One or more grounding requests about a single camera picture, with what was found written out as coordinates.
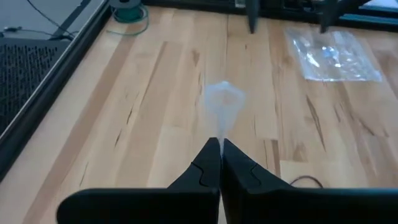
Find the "wooden table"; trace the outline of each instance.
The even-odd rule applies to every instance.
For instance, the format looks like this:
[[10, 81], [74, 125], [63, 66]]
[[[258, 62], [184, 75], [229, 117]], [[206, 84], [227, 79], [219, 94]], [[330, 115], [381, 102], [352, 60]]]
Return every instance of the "wooden table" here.
[[243, 16], [152, 7], [133, 38], [111, 19], [0, 184], [0, 223], [55, 223], [80, 189], [168, 186], [214, 135], [203, 92], [221, 80], [246, 92], [229, 139], [275, 175], [397, 187], [398, 35], [350, 29], [382, 83], [322, 83], [302, 77], [289, 26], [309, 27], [260, 19], [250, 35]]

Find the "clear plastic bag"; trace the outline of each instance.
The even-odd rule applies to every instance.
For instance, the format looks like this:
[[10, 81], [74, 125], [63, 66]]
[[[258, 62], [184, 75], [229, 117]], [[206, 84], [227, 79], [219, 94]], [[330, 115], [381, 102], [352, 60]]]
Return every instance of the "clear plastic bag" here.
[[224, 138], [233, 127], [239, 110], [243, 107], [245, 94], [227, 81], [205, 88], [205, 104], [209, 112], [216, 116], [217, 138], [221, 157], [224, 154]]
[[381, 73], [349, 32], [287, 29], [285, 35], [308, 80], [381, 82]]

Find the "transparent plastic object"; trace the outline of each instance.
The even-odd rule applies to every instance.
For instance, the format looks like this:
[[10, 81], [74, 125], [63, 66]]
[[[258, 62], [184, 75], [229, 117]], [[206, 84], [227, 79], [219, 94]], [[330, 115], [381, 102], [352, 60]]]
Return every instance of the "transparent plastic object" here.
[[320, 34], [315, 30], [287, 29], [285, 35], [308, 80], [382, 80], [380, 71], [373, 67], [361, 44], [349, 32]]
[[227, 81], [205, 87], [206, 109], [216, 116], [217, 138], [220, 143], [221, 157], [224, 154], [224, 138], [233, 127], [244, 101], [244, 92]]
[[245, 0], [235, 0], [235, 7], [237, 8], [244, 8], [246, 7]]

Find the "wood grain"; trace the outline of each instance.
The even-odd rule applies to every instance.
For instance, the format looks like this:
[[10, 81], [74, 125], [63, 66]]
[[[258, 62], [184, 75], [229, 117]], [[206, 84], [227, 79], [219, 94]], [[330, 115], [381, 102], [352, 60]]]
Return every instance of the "wood grain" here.
[[229, 139], [275, 175], [397, 187], [398, 35], [344, 29], [383, 82], [320, 83], [289, 52], [292, 26], [311, 27], [260, 19], [251, 35], [242, 16], [152, 7], [142, 35], [102, 32], [0, 184], [0, 223], [55, 223], [80, 189], [168, 186], [214, 135], [203, 94], [222, 80], [246, 93]]

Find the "metal grate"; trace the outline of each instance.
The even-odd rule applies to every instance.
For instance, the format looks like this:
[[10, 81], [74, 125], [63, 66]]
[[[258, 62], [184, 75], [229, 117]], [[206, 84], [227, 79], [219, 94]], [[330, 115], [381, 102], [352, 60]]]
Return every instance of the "metal grate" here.
[[61, 41], [0, 39], [0, 134], [67, 46]]

